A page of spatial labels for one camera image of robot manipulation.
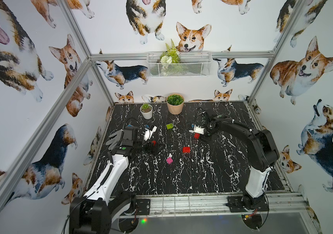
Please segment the pink lego brick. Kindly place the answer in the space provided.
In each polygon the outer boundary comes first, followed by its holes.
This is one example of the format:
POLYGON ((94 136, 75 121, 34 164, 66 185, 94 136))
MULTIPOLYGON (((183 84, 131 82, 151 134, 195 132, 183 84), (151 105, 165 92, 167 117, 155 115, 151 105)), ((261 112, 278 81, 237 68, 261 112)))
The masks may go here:
POLYGON ((171 157, 166 159, 166 162, 168 165, 171 165, 173 163, 173 159, 171 157))

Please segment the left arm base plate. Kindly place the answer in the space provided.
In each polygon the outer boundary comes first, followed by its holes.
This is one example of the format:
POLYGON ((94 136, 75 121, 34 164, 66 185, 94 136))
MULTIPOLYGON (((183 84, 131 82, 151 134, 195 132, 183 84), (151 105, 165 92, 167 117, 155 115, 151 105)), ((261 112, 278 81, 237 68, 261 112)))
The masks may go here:
POLYGON ((151 209, 150 199, 136 199, 130 204, 130 208, 123 212, 121 215, 149 215, 151 209))

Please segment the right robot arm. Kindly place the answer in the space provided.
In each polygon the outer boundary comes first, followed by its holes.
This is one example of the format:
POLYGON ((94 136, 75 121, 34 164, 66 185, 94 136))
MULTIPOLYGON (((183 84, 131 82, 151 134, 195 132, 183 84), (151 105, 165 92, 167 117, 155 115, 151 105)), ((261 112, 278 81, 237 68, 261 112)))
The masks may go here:
POLYGON ((279 159, 279 152, 270 131, 257 130, 231 119, 225 115, 210 116, 203 113, 203 134, 211 136, 217 131, 229 133, 245 144, 245 154, 250 165, 248 182, 243 191, 242 202, 250 207, 259 203, 264 197, 264 187, 270 171, 279 159))

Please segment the green lego brick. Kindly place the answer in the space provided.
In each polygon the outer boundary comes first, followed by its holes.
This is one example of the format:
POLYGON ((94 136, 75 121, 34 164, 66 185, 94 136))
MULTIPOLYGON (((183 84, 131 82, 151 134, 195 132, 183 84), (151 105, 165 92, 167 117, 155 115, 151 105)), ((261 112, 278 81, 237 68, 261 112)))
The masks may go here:
POLYGON ((169 129, 172 129, 172 128, 173 128, 173 124, 172 124, 172 123, 167 124, 166 127, 167 127, 168 130, 169 130, 169 129))

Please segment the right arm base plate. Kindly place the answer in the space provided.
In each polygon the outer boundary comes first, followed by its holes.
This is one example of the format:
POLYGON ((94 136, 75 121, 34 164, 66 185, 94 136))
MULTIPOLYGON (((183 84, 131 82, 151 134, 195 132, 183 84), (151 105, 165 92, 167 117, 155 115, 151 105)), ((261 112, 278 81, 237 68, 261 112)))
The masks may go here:
POLYGON ((228 196, 226 206, 231 212, 266 212, 269 211, 269 204, 265 194, 258 198, 253 198, 249 194, 241 196, 228 196))

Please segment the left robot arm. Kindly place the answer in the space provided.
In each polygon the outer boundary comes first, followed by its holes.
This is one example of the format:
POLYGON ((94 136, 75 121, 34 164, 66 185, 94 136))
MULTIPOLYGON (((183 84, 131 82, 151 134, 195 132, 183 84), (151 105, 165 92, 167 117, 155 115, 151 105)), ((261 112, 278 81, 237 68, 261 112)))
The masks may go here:
POLYGON ((109 162, 93 186, 71 203, 63 233, 108 234, 112 223, 122 214, 136 215, 138 207, 135 193, 123 191, 114 199, 110 197, 130 162, 156 131, 156 126, 145 130, 126 126, 109 136, 106 142, 109 162))

